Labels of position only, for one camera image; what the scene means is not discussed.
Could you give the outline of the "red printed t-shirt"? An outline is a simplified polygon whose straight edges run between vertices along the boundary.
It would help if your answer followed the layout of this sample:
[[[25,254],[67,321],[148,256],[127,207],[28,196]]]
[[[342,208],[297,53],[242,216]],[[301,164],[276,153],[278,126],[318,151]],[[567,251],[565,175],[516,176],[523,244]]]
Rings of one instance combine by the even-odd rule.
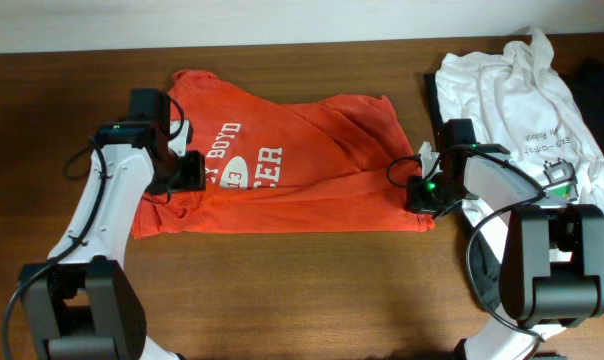
[[[174,74],[206,187],[142,201],[131,233],[424,232],[400,182],[417,175],[391,101],[340,94],[276,104],[203,70]]]

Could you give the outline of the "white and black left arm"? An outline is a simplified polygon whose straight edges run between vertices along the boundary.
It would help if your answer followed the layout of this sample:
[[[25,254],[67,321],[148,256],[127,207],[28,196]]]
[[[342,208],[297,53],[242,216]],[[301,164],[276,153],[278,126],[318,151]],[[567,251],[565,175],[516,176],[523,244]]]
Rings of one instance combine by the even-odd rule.
[[[139,203],[204,187],[204,159],[185,121],[112,123],[88,141],[91,165],[72,220],[46,261],[25,265],[20,303],[39,359],[174,359],[147,333],[124,272]]]

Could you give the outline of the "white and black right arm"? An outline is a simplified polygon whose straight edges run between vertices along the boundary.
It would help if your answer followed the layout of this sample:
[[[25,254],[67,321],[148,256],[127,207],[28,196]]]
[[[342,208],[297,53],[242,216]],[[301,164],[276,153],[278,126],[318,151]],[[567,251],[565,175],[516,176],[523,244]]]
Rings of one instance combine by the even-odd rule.
[[[456,359],[531,359],[548,338],[604,314],[604,214],[572,204],[518,168],[496,144],[462,144],[413,156],[420,176],[407,181],[407,208],[443,215],[463,200],[492,212],[472,230],[499,219],[507,227],[496,257],[500,303],[486,325],[461,340]]]

